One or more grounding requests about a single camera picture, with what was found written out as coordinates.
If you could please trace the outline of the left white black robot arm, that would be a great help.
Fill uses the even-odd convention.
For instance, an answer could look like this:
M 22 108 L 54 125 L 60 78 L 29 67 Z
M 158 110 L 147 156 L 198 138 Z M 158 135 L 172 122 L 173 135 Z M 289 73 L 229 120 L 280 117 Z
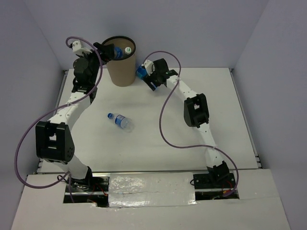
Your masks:
M 70 172 L 70 184 L 88 191 L 94 185 L 92 170 L 75 155 L 71 130 L 95 99 L 95 84 L 100 67 L 114 60 L 118 54 L 114 44 L 94 43 L 91 50 L 83 48 L 80 41 L 74 41 L 71 46 L 74 54 L 78 56 L 73 63 L 71 95 L 65 107 L 59 109 L 48 121 L 36 124 L 36 154 L 64 172 Z

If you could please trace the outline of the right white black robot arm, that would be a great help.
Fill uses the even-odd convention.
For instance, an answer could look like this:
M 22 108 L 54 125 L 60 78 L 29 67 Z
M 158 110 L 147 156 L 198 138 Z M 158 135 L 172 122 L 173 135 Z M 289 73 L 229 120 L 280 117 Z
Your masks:
M 238 168 L 235 162 L 216 146 L 209 124 L 209 108 L 207 98 L 203 93 L 193 91 L 181 78 L 180 72 L 169 69 L 165 59 L 155 61 L 145 60 L 137 69 L 137 75 L 152 91 L 164 85 L 170 90 L 160 115 L 159 131 L 163 141 L 176 149 L 204 148 L 208 180 L 204 184 L 220 187 L 227 183 L 230 188 L 224 191 L 224 196 L 229 196 L 237 189 L 239 181 Z M 190 146 L 177 146 L 170 143 L 162 131 L 162 116 L 167 102 L 173 94 L 176 94 L 183 102 L 183 118 L 186 125 L 196 131 L 202 143 Z

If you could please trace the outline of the green label clear bottle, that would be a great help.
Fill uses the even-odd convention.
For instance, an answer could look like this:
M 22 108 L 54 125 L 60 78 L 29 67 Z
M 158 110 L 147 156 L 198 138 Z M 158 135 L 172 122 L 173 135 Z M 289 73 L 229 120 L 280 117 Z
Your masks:
M 125 54 L 129 55 L 132 52 L 132 49 L 130 47 L 125 48 Z

